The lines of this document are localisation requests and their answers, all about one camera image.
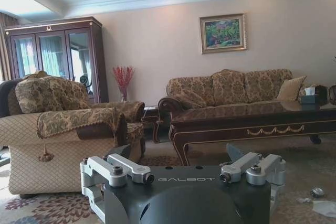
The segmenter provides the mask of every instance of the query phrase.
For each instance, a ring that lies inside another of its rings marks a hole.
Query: picture frame
[[[201,17],[202,54],[247,50],[245,14]]]

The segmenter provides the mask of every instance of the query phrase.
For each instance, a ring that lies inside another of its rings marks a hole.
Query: paper
[[[305,88],[306,95],[315,95],[315,88]]]
[[[318,212],[327,217],[336,218],[336,202],[315,200],[313,201],[313,211]]]

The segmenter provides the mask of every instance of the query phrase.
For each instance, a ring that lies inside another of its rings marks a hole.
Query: table leg
[[[321,143],[321,139],[319,138],[318,134],[314,134],[314,135],[310,135],[310,141],[313,144],[320,144]]]
[[[179,142],[175,142],[175,150],[180,158],[180,161],[181,161],[181,165],[183,166],[187,166],[189,165],[189,162],[188,162],[188,159],[187,159],[187,155],[186,155],[186,148],[187,148],[187,144],[183,144],[181,143],[181,141]]]
[[[157,122],[153,123],[153,142],[155,144],[160,142],[158,138],[158,130],[159,130],[159,124]]]
[[[188,144],[183,141],[183,138],[177,139],[175,133],[176,132],[175,132],[174,127],[171,126],[169,129],[169,139],[170,141],[172,141],[173,146],[177,152],[177,155],[180,158],[181,165],[187,166],[189,165],[189,162],[186,156],[186,152],[188,150]]]

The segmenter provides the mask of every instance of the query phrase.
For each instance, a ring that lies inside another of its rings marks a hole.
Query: tassel
[[[53,160],[53,158],[54,158],[53,153],[49,153],[47,151],[46,144],[44,144],[44,153],[43,153],[42,156],[38,156],[38,160],[40,162],[49,162],[49,161]]]

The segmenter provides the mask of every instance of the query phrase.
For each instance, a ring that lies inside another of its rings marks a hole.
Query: wall
[[[224,68],[288,68],[307,82],[336,82],[336,0],[221,0],[95,15],[103,23],[110,100],[119,99],[111,69],[135,67],[131,100],[157,104],[170,78]],[[245,13],[248,50],[201,54],[199,17]]]

